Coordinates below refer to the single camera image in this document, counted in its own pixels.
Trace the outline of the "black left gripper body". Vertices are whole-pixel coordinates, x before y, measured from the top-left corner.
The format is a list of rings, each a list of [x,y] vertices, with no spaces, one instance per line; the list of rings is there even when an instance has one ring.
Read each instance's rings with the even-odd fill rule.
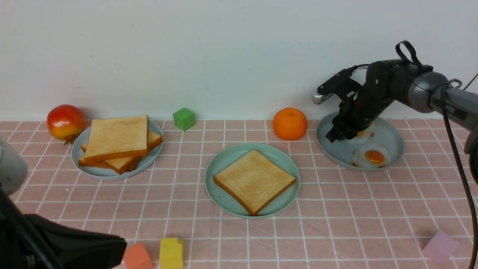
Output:
[[[122,262],[127,243],[118,235],[70,228],[32,213],[26,218],[65,269],[112,269]]]

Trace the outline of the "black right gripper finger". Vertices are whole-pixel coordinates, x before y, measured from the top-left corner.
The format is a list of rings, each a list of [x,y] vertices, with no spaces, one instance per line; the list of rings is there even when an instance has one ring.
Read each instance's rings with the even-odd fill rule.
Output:
[[[325,135],[326,139],[330,143],[334,143],[335,141],[341,141],[342,140],[342,132],[340,129],[338,129],[336,126],[333,126]]]
[[[343,140],[352,140],[358,135],[358,132],[350,131],[350,130],[336,130],[336,140],[343,141]]]

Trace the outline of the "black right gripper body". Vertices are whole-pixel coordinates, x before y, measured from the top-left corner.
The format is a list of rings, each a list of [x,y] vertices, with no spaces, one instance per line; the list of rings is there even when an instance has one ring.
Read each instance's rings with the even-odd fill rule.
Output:
[[[337,131],[362,131],[367,129],[393,99],[389,84],[393,69],[401,60],[381,60],[371,63],[366,71],[366,80],[358,91],[357,98],[349,98],[339,110],[332,123]]]

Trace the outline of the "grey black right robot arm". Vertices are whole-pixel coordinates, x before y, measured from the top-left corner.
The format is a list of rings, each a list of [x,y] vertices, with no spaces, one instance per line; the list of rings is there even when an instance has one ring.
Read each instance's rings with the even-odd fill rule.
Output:
[[[367,70],[363,84],[352,79],[358,69],[353,66],[341,70],[316,89],[312,95],[315,104],[322,104],[333,95],[341,99],[339,114],[326,138],[330,142],[352,139],[397,101],[417,112],[442,114],[470,131],[464,152],[469,155],[473,179],[477,179],[477,94],[453,87],[452,80],[435,72],[432,66],[420,63],[410,42],[401,41],[395,51],[398,59],[364,64]]]

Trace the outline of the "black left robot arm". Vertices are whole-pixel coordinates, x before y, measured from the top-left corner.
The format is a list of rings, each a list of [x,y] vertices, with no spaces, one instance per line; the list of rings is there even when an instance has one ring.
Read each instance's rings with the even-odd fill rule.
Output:
[[[126,240],[70,228],[36,213],[22,213],[11,199],[28,165],[0,140],[0,265],[2,269],[112,269],[121,264]]]

